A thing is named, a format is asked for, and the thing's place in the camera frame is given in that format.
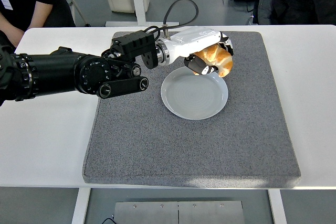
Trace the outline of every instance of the croissant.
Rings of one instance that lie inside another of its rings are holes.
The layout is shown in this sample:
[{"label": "croissant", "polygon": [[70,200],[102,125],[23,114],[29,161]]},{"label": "croissant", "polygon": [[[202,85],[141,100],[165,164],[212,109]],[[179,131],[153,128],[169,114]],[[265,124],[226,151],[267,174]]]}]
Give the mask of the croissant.
[{"label": "croissant", "polygon": [[219,44],[214,44],[194,54],[204,60],[209,66],[216,66],[219,77],[225,77],[230,73],[233,66],[231,54],[220,47]]}]

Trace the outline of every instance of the white plate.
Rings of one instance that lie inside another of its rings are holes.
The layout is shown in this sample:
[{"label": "white plate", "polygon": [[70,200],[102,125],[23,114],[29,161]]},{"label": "white plate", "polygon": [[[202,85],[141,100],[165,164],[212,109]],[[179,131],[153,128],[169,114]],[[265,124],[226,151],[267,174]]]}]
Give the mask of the white plate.
[{"label": "white plate", "polygon": [[218,73],[196,76],[189,68],[182,67],[164,79],[161,98],[175,115],[200,120],[210,118],[224,108],[228,90]]}]

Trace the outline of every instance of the black cable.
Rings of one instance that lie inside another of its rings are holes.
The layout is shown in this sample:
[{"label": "black cable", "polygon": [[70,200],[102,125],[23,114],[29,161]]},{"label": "black cable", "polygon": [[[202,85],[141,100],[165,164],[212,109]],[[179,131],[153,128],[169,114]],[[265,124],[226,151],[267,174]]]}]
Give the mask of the black cable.
[{"label": "black cable", "polygon": [[102,224],[104,224],[105,223],[105,221],[107,221],[107,220],[111,220],[114,224],[117,224],[113,219],[111,219],[111,218],[106,218],[104,221],[103,221],[103,223]]},{"label": "black cable", "polygon": [[254,8],[252,9],[252,10],[248,10],[248,8],[247,8],[247,1],[246,1],[246,11],[248,12],[248,13],[250,13],[250,12],[253,12],[253,10],[254,10]]},{"label": "black cable", "polygon": [[175,2],[168,8],[168,11],[166,12],[166,14],[165,14],[165,16],[164,16],[164,18],[163,18],[163,27],[150,26],[150,27],[146,28],[146,29],[144,30],[144,32],[148,32],[149,30],[154,29],[154,30],[151,31],[150,33],[152,33],[152,34],[153,34],[153,33],[157,33],[157,36],[155,37],[155,40],[157,40],[157,39],[160,37],[160,31],[167,30],[167,29],[173,29],[173,28],[179,28],[179,27],[185,26],[185,25],[191,23],[192,21],[194,21],[194,20],[198,17],[198,13],[199,13],[198,6],[197,6],[197,4],[196,4],[194,1],[192,1],[192,0],[187,0],[187,1],[190,1],[190,2],[194,5],[194,7],[195,7],[195,9],[196,9],[196,14],[195,14],[195,16],[193,17],[193,19],[190,20],[190,21],[188,21],[188,22],[186,22],[186,23],[180,24],[180,25],[176,25],[176,26],[166,26],[167,18],[168,18],[168,15],[169,15],[170,11],[171,11],[172,8],[174,7],[174,5],[175,5],[177,2],[179,2],[179,1],[182,1],[182,0],[176,0],[176,1],[175,1]]}]

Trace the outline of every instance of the gray felt mat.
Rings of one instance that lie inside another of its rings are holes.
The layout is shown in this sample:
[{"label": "gray felt mat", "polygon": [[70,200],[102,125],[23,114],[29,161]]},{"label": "gray felt mat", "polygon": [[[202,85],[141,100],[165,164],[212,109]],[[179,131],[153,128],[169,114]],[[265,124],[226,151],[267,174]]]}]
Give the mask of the gray felt mat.
[{"label": "gray felt mat", "polygon": [[229,97],[215,116],[189,121],[163,104],[164,78],[183,59],[149,70],[149,88],[100,100],[87,148],[86,183],[202,188],[291,188],[300,170],[263,38],[224,32],[234,45]]}]

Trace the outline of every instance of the white robotic hand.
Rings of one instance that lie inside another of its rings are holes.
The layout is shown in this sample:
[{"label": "white robotic hand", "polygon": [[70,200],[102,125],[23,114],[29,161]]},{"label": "white robotic hand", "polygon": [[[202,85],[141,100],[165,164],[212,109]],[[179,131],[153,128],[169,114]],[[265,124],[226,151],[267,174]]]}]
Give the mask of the white robotic hand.
[{"label": "white robotic hand", "polygon": [[219,70],[219,76],[229,73],[232,67],[233,47],[230,39],[206,27],[191,27],[156,41],[159,65],[172,64],[178,57],[184,57],[184,63],[195,74],[208,74]]}]

